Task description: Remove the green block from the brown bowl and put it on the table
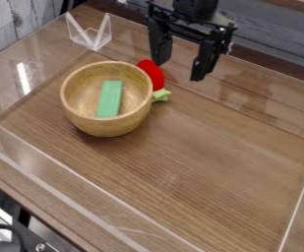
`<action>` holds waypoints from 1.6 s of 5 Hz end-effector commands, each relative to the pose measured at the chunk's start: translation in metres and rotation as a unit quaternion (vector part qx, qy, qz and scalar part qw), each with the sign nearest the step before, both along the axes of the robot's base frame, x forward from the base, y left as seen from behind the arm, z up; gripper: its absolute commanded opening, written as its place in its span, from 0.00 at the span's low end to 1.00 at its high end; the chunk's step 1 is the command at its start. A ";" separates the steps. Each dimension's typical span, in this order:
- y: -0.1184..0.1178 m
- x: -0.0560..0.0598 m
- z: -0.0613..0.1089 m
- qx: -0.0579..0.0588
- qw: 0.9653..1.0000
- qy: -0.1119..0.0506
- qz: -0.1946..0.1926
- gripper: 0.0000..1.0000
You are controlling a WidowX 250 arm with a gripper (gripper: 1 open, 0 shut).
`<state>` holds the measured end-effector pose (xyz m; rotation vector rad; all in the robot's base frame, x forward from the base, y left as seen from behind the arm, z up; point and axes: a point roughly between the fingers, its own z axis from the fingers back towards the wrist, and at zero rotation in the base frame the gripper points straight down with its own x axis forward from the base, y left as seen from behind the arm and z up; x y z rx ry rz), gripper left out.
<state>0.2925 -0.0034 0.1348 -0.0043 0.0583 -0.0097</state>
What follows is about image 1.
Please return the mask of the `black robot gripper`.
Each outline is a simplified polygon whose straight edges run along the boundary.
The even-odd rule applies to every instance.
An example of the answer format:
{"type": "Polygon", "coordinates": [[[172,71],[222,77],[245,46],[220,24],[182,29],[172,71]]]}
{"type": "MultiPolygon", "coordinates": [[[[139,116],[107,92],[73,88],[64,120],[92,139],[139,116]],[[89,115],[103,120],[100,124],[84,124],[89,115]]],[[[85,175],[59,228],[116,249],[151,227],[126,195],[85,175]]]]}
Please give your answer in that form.
{"type": "Polygon", "coordinates": [[[171,57],[172,34],[199,43],[190,79],[200,81],[212,71],[219,53],[230,50],[235,22],[218,12],[218,0],[147,0],[146,3],[154,63],[160,66],[171,57]]]}

